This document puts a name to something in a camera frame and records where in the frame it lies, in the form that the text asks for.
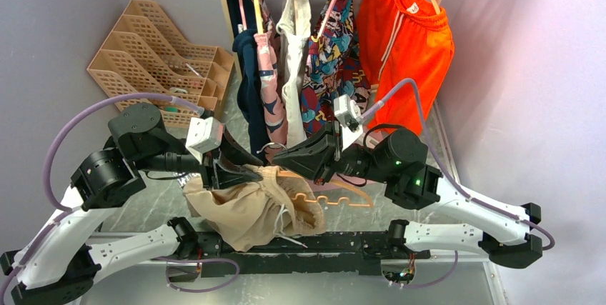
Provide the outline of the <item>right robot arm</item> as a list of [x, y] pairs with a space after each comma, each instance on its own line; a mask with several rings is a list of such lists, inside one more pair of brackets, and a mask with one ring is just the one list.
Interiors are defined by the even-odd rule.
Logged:
[[450, 250], [486, 256], [511, 269], [524, 269], [543, 255], [542, 239], [532, 233], [541, 208], [513, 206], [451, 183], [426, 163], [428, 146], [408, 129], [396, 129], [373, 148], [344, 145], [333, 122], [306, 141], [279, 152], [273, 162], [315, 184], [336, 174], [384, 184], [384, 195], [408, 210], [442, 211], [458, 224], [421, 224], [394, 220], [386, 250], [402, 258], [410, 251]]

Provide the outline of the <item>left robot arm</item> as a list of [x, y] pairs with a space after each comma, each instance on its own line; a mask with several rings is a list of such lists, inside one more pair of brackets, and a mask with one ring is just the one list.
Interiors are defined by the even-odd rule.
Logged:
[[164, 257], [183, 261], [200, 252], [198, 233], [183, 217], [127, 239], [88, 244], [109, 216], [145, 189], [144, 172], [198, 174], [213, 190], [260, 180], [252, 167], [262, 161], [208, 114], [193, 118], [190, 139], [169, 134], [150, 103], [126, 107], [108, 127], [104, 148], [72, 175], [61, 209], [28, 246], [1, 255], [7, 276], [1, 290], [15, 304], [68, 304], [122, 269]]

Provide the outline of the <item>beige shorts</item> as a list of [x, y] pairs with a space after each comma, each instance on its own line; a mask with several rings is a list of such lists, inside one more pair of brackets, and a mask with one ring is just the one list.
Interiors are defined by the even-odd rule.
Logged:
[[234, 250], [246, 252], [275, 238], [295, 243], [299, 236], [327, 231], [322, 207], [308, 182], [276, 166], [251, 168], [262, 176], [223, 190], [207, 189], [200, 176], [183, 188], [190, 214], [202, 217]]

